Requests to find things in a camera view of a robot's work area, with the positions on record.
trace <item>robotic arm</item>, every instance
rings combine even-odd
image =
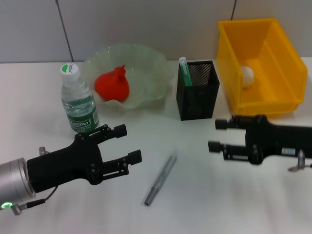
[[[103,162],[98,144],[127,135],[125,125],[110,129],[103,125],[92,132],[76,134],[67,148],[46,152],[39,149],[40,156],[25,161],[16,159],[0,165],[0,210],[11,207],[16,215],[21,211],[44,203],[46,199],[19,205],[44,190],[74,179],[86,179],[92,185],[103,180],[129,174],[128,165],[142,161],[141,151]]]
[[[246,146],[228,145],[209,141],[209,151],[223,153],[224,160],[247,161],[259,165],[270,155],[298,158],[296,167],[289,171],[304,169],[305,158],[312,158],[312,128],[279,126],[268,122],[265,116],[233,116],[230,121],[216,119],[216,129],[246,129]]]

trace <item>green bottle label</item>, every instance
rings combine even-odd
[[[77,133],[86,133],[95,129],[98,125],[98,114],[95,107],[93,111],[85,116],[73,117],[67,115],[67,117],[72,129]]]

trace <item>black mesh pen holder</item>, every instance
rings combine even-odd
[[[176,101],[181,120],[212,118],[219,79],[212,61],[188,62],[192,86],[185,86],[179,66]]]

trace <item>wall tile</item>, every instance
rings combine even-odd
[[[54,0],[0,1],[0,62],[69,60]]]
[[[218,21],[234,0],[60,0],[74,60],[119,42],[149,45],[168,59],[214,59]]]
[[[234,20],[277,18],[302,57],[312,56],[311,0],[237,0]]]

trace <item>red object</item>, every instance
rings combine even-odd
[[[94,83],[95,91],[106,101],[124,101],[129,95],[129,84],[125,77],[125,65],[100,75]]]

